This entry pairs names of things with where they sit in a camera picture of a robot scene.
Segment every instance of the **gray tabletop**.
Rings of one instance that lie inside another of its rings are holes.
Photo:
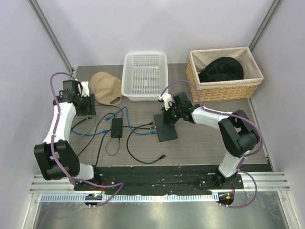
[[[118,78],[122,77],[122,65],[110,66],[80,66],[77,68],[76,78],[80,81],[90,81],[90,78],[97,72],[108,72]],[[169,83],[179,79],[187,79],[186,64],[169,64],[168,75]],[[177,83],[169,89],[170,94],[184,91],[191,99],[190,86],[186,83]],[[253,121],[253,115],[247,99],[228,100],[218,102],[205,102],[204,105],[220,111],[236,111],[238,109],[246,112],[250,120]],[[139,126],[153,121],[153,115],[161,114],[162,104],[155,101],[131,101],[124,97],[119,107],[128,107],[131,125]],[[96,107],[96,122],[109,112],[117,112],[115,107]],[[83,119],[83,117],[75,117],[73,124]],[[87,120],[75,128],[76,131],[85,132],[92,125],[93,120]],[[124,110],[124,125],[127,124],[126,111]],[[111,120],[108,122],[101,122],[98,131],[110,129]],[[225,147],[221,138],[219,130],[199,124],[191,124],[183,120],[179,120],[175,125],[178,139],[168,142],[158,142],[157,135],[135,135],[133,134],[129,141],[130,151],[134,156],[142,161],[151,162],[156,160],[163,154],[167,157],[158,161],[155,165],[208,165],[220,164],[225,155]],[[120,149],[117,155],[109,156],[105,152],[105,146],[110,140],[108,134],[103,142],[101,155],[98,166],[133,166],[142,165],[135,161],[128,154],[126,149],[126,139],[130,133],[129,128],[123,129],[123,138],[121,139]],[[71,133],[70,139],[76,138],[77,135]],[[80,161],[85,164],[95,164],[96,156],[100,146],[102,135],[97,135],[85,151],[80,155]],[[70,142],[73,150],[79,153],[83,147],[90,141],[91,137],[83,136],[75,141]],[[110,154],[116,152],[118,148],[118,139],[113,139],[107,147]],[[263,151],[249,157],[245,163],[248,164],[262,164],[267,163]]]

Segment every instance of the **white wall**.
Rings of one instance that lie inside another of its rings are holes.
[[[264,81],[252,96],[271,161],[305,216],[305,1],[283,1],[254,49]]]
[[[123,64],[128,52],[248,46],[272,0],[38,0],[73,66]]]
[[[53,117],[49,78],[66,69],[26,0],[2,1],[0,34],[0,228],[19,229],[38,170],[33,148]]]

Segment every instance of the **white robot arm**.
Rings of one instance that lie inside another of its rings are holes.
[[[260,141],[255,128],[242,120],[222,115],[222,112],[216,111],[214,114],[203,110],[198,104],[192,105],[184,92],[177,93],[173,97],[164,93],[159,96],[159,102],[164,102],[162,108],[164,122],[175,124],[182,118],[194,124],[204,124],[220,130],[227,151],[216,170],[217,182],[220,186],[230,184],[237,174],[243,157]],[[238,110],[234,114],[248,119],[243,111]]]
[[[94,95],[89,94],[88,82],[67,80],[63,81],[63,90],[60,91],[57,99],[59,101],[61,118],[59,119],[54,138],[56,155],[72,177],[92,180],[94,178],[93,166],[79,162],[69,144],[69,136],[72,121],[76,115],[95,115]],[[50,130],[43,143],[36,145],[34,148],[36,160],[46,180],[66,177],[51,154],[51,137],[58,114],[55,102],[53,102],[53,105],[54,116]]]

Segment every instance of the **white laundry basket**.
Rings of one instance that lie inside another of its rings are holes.
[[[166,86],[168,72],[165,53],[132,52],[125,56],[122,76],[124,96],[130,100],[157,101]]]

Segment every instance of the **power adapter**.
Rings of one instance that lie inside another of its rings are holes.
[[[123,137],[123,119],[113,118],[111,122],[111,138]]]

